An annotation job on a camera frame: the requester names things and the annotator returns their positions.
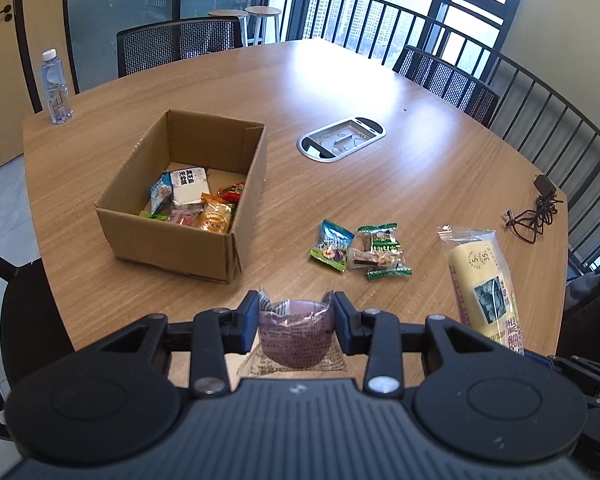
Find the blue snack packet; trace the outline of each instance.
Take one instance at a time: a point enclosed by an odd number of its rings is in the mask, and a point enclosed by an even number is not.
[[[155,215],[173,193],[171,176],[168,171],[163,171],[158,182],[151,186],[151,214]]]
[[[347,250],[354,236],[344,227],[323,220],[320,226],[320,241],[311,248],[309,254],[316,260],[344,272],[347,268]]]

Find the charger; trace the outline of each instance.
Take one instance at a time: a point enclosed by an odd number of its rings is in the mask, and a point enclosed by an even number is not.
[[[519,215],[516,215],[512,209],[504,213],[505,227],[510,227],[518,238],[528,244],[535,244],[538,235],[544,234],[544,226],[551,225],[554,222],[554,215],[558,213],[555,205],[563,202],[555,197],[557,189],[546,175],[538,175],[534,180],[534,186],[540,193],[536,198],[535,209],[527,209]],[[521,234],[518,227],[530,230],[533,235],[527,237]]]

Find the railing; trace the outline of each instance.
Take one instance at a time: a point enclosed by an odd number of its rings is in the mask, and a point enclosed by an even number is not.
[[[487,83],[500,96],[489,128],[565,192],[570,263],[581,272],[595,265],[600,129],[529,70],[455,28],[387,0],[285,0],[280,34],[287,40],[324,38],[389,66],[410,44]]]

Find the office chair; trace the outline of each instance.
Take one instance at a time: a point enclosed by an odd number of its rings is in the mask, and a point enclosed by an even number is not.
[[[121,30],[118,77],[189,57],[242,47],[240,20],[203,16]]]
[[[485,83],[419,48],[405,46],[394,72],[442,97],[483,126],[489,124],[498,104],[498,96]]]
[[[42,261],[16,267],[0,257],[7,282],[0,312],[0,348],[10,386],[74,352],[46,278]],[[3,407],[0,394],[0,412]],[[0,421],[0,438],[9,433]]]

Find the open cardboard box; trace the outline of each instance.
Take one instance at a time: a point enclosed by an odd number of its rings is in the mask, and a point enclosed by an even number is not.
[[[163,171],[189,166],[207,170],[211,193],[246,181],[227,234],[138,216]],[[264,124],[168,110],[112,177],[96,211],[117,257],[229,283],[246,264],[266,169]]]

